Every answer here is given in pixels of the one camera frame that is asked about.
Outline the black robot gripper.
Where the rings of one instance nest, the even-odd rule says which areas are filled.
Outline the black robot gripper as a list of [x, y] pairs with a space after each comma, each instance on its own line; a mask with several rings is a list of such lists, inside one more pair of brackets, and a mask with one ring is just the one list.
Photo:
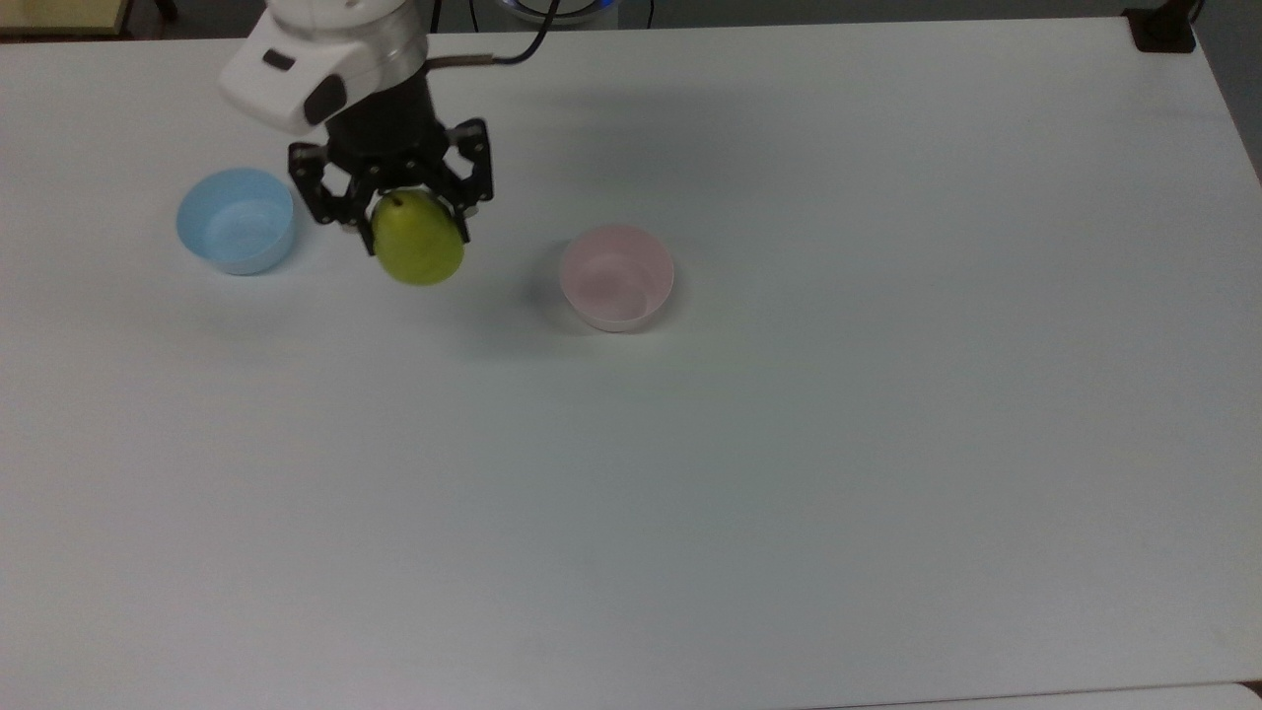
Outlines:
[[[286, 148], [288, 174], [316, 222], [353, 231], [374, 256], [369, 207], [376, 192], [428, 187], [454, 221], [461, 243], [468, 246], [469, 217], [495, 195], [483, 119], [445, 126], [437, 119], [428, 78], [411, 77], [345, 107], [324, 127], [327, 145], [294, 141]], [[448, 165], [451, 150], [468, 161], [467, 177]], [[324, 183], [329, 166], [348, 178], [339, 194]]]

